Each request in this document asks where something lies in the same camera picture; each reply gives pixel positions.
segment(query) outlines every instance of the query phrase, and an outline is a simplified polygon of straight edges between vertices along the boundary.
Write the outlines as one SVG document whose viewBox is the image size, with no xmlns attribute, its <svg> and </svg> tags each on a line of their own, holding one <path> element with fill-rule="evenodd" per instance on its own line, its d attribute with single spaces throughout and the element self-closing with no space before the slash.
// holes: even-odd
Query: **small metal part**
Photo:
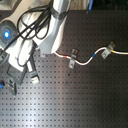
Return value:
<svg viewBox="0 0 128 128">
<path fill-rule="evenodd" d="M 75 65 L 75 60 L 77 58 L 78 50 L 73 49 L 72 50 L 72 55 L 71 55 L 71 60 L 69 63 L 69 68 L 73 69 Z"/>
<path fill-rule="evenodd" d="M 39 82 L 40 82 L 38 76 L 31 78 L 31 80 L 32 80 L 33 85 L 35 85 L 35 84 L 39 84 Z"/>
<path fill-rule="evenodd" d="M 16 96 L 16 94 L 17 94 L 16 83 L 15 83 L 14 79 L 11 77 L 8 79 L 8 87 L 9 87 L 10 94 L 13 96 Z"/>
<path fill-rule="evenodd" d="M 111 50 L 113 50 L 114 47 L 115 47 L 115 44 L 114 44 L 113 41 L 111 41 L 111 43 L 108 45 L 108 47 L 101 54 L 101 56 L 103 57 L 103 59 L 106 59 L 106 57 L 111 53 Z"/>
<path fill-rule="evenodd" d="M 45 57 L 46 57 L 46 55 L 43 53 L 43 54 L 42 54 L 42 57 L 43 57 L 43 58 L 45 58 Z"/>
</svg>

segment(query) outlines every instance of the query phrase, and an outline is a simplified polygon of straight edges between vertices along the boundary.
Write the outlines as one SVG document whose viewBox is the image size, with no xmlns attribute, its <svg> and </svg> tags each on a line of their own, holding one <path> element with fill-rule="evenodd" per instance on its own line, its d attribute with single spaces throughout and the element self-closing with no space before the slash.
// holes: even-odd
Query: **metal bracket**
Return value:
<svg viewBox="0 0 128 128">
<path fill-rule="evenodd" d="M 111 53 L 111 50 L 114 50 L 114 47 L 115 47 L 115 44 L 113 41 L 111 41 L 111 43 L 108 45 L 108 47 L 101 54 L 103 59 L 106 59 L 106 57 Z"/>
<path fill-rule="evenodd" d="M 77 58 L 78 50 L 73 49 L 72 50 L 72 55 L 71 55 L 71 60 L 69 63 L 69 68 L 73 69 L 75 65 L 75 60 Z"/>
<path fill-rule="evenodd" d="M 11 77 L 8 79 L 8 87 L 10 94 L 12 94 L 15 97 L 17 94 L 16 83 L 14 79 Z"/>
</svg>

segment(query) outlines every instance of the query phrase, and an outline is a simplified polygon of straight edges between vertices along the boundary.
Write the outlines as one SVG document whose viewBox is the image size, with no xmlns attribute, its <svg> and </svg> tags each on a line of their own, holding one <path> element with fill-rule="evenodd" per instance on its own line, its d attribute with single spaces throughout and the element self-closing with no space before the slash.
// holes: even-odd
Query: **wire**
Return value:
<svg viewBox="0 0 128 128">
<path fill-rule="evenodd" d="M 114 50 L 111 50 L 112 53 L 119 54 L 119 55 L 128 55 L 128 52 L 117 52 Z"/>
<path fill-rule="evenodd" d="M 99 51 L 101 51 L 101 50 L 105 50 L 106 49 L 106 47 L 102 47 L 102 48 L 100 48 L 100 49 L 98 49 L 94 54 L 93 54 L 93 56 L 87 61 L 87 62 L 85 62 L 85 63 L 81 63 L 81 62 L 79 62 L 78 60 L 75 60 L 75 62 L 77 63 L 77 64 L 79 64 L 79 65 L 87 65 L 87 64 L 89 64 L 90 62 L 91 62 L 91 60 L 95 57 L 95 55 L 99 52 Z M 58 54 L 57 52 L 55 52 L 55 54 L 58 56 L 58 57 L 61 57 L 61 58 L 68 58 L 68 59 L 71 59 L 71 57 L 70 56 L 66 56 L 66 55 L 60 55 L 60 54 Z"/>
</svg>

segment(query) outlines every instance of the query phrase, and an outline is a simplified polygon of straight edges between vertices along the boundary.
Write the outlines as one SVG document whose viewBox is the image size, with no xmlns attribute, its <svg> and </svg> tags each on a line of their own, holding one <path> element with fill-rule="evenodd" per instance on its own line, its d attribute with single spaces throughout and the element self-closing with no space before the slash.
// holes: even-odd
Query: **screw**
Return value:
<svg viewBox="0 0 128 128">
<path fill-rule="evenodd" d="M 70 68 L 73 68 L 73 65 L 71 64 Z"/>
<path fill-rule="evenodd" d="M 103 57 L 106 57 L 106 54 L 104 53 Z"/>
</svg>

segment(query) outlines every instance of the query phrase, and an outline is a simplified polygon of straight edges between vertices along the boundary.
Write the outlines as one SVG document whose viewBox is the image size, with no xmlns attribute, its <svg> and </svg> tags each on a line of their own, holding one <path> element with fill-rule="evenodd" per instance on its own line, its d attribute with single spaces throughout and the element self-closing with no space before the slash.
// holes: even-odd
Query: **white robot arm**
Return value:
<svg viewBox="0 0 128 128">
<path fill-rule="evenodd" d="M 10 55 L 9 63 L 13 67 L 21 72 L 23 71 L 23 65 L 25 65 L 25 62 L 30 58 L 30 54 L 35 48 L 33 47 L 34 42 L 40 49 L 41 55 L 55 53 L 62 41 L 70 1 L 71 0 L 52 0 L 48 6 L 41 6 L 38 0 L 22 0 L 14 13 L 1 21 L 0 45 L 4 51 Z M 47 22 L 45 22 L 47 24 L 41 28 L 41 23 L 44 21 L 39 22 L 39 31 L 37 30 L 37 34 L 37 31 L 34 31 L 34 29 L 31 31 L 35 25 L 31 24 L 37 19 L 40 20 L 44 16 L 43 14 L 46 15 L 43 20 L 45 21 L 47 18 Z"/>
</svg>

